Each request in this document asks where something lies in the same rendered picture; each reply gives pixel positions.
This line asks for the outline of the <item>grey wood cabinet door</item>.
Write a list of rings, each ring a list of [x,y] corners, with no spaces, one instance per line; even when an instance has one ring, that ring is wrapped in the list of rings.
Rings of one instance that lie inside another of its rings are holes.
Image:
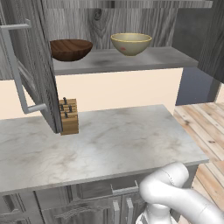
[[[213,0],[198,68],[224,84],[224,0]]]
[[[10,30],[10,38],[28,106],[44,103],[39,111],[52,131],[60,133],[59,98],[47,33],[44,0],[0,0],[0,25],[24,24],[31,28]]]

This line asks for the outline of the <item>wooden knife block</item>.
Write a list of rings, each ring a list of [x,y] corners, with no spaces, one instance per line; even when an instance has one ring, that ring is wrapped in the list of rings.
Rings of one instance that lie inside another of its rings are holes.
[[[78,134],[79,119],[77,101],[64,97],[59,101],[59,111],[62,121],[61,135]]]

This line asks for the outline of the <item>beige ceramic bowl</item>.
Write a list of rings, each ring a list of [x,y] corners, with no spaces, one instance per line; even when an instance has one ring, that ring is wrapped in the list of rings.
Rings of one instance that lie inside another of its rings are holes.
[[[149,46],[152,37],[142,33],[116,33],[110,39],[118,52],[125,56],[136,56]]]

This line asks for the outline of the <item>brown wooden bowl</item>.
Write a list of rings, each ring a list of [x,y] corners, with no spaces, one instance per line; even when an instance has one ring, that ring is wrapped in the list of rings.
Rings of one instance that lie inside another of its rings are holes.
[[[84,39],[58,39],[50,42],[52,57],[58,61],[76,61],[83,59],[93,44]]]

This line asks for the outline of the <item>grey drawer front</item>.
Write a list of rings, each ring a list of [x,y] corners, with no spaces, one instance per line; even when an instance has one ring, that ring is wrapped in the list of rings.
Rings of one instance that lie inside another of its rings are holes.
[[[139,174],[72,185],[71,189],[73,198],[88,200],[92,198],[112,196],[113,194],[110,184],[112,184],[114,190],[132,187],[135,185],[135,180],[138,185],[140,185],[140,182],[144,179],[144,177],[144,174]]]

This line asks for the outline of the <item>grey base cupboard door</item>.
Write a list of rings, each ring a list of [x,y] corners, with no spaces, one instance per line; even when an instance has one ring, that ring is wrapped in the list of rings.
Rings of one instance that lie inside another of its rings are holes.
[[[114,224],[113,200],[120,196],[74,199],[71,185],[36,191],[45,224]]]
[[[0,224],[43,224],[34,192],[0,196]]]
[[[138,216],[144,211],[146,208],[146,203],[141,198],[139,193],[131,193],[126,194],[122,196],[122,208],[121,208],[121,222],[120,224],[127,224],[127,202],[126,199],[131,198],[133,203],[133,218],[132,218],[132,224],[136,224]]]

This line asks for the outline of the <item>grey wood wall cabinet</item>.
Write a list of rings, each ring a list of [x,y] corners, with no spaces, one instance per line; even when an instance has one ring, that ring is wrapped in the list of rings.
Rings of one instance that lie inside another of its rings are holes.
[[[212,0],[43,0],[49,39],[86,39],[91,52],[77,62],[53,62],[57,75],[195,67],[198,61],[172,43],[178,12],[208,10]],[[152,36],[137,56],[124,56],[110,36]]]

